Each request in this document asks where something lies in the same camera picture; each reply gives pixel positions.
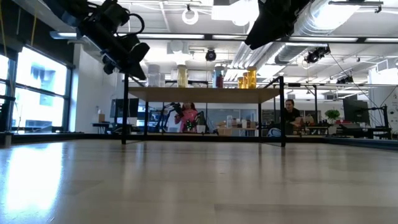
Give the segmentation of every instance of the ductwork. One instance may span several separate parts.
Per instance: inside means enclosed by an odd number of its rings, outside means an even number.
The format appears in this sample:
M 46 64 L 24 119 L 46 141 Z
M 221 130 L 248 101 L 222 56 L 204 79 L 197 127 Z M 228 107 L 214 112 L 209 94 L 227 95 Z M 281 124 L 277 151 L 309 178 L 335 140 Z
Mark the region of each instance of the ductwork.
M 359 7 L 329 5 L 329 0 L 315 0 L 298 18 L 293 35 L 329 35 Z M 306 49 L 302 46 L 285 46 L 275 57 L 275 63 L 288 64 Z

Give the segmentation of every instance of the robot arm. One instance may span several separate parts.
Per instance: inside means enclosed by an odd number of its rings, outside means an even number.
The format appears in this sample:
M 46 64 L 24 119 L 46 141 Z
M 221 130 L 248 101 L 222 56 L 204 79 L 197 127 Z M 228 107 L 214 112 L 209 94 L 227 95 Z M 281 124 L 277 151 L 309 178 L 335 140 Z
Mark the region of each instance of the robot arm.
M 131 14 L 118 0 L 105 0 L 102 5 L 87 0 L 44 0 L 44 3 L 64 23 L 76 28 L 78 39 L 86 36 L 101 50 L 108 75 L 118 68 L 121 73 L 146 79 L 139 65 L 149 51 L 149 46 L 137 38 L 145 28 L 141 16 Z M 130 16 L 141 21 L 141 30 L 119 36 L 118 27 L 127 23 Z

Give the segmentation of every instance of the woman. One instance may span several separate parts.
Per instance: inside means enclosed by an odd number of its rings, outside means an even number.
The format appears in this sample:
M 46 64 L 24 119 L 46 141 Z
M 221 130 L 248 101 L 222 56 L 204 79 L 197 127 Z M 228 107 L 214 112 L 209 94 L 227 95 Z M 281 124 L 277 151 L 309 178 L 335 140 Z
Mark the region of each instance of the woman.
M 181 122 L 180 125 L 180 132 L 185 133 L 185 132 L 196 132 L 196 128 L 188 129 L 187 123 L 188 122 L 194 122 L 195 117 L 198 114 L 197 109 L 195 108 L 195 105 L 193 103 L 184 103 L 182 105 L 182 113 L 184 116 L 181 118 L 178 114 L 174 116 L 174 123 L 178 124 Z

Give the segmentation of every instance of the wooden floor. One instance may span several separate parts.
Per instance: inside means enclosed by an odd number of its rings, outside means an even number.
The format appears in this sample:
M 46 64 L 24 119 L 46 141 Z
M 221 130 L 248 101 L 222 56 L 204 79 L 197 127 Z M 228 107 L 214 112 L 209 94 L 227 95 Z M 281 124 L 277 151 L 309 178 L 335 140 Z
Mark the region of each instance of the wooden floor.
M 0 149 L 0 223 L 397 223 L 398 153 L 68 141 Z

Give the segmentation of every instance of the computer screen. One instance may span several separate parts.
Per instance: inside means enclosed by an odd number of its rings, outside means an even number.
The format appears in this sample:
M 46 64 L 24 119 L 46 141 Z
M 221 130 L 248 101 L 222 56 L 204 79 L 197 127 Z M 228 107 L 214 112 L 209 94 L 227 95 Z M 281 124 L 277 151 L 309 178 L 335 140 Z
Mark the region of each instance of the computer screen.
M 138 98 L 129 99 L 128 103 L 128 111 L 127 117 L 128 118 L 136 118 L 138 114 Z M 113 99 L 111 104 L 111 118 L 115 117 L 115 111 L 118 111 L 117 118 L 123 117 L 123 99 Z
M 361 100 L 343 100 L 345 120 L 353 123 L 370 123 L 368 103 Z

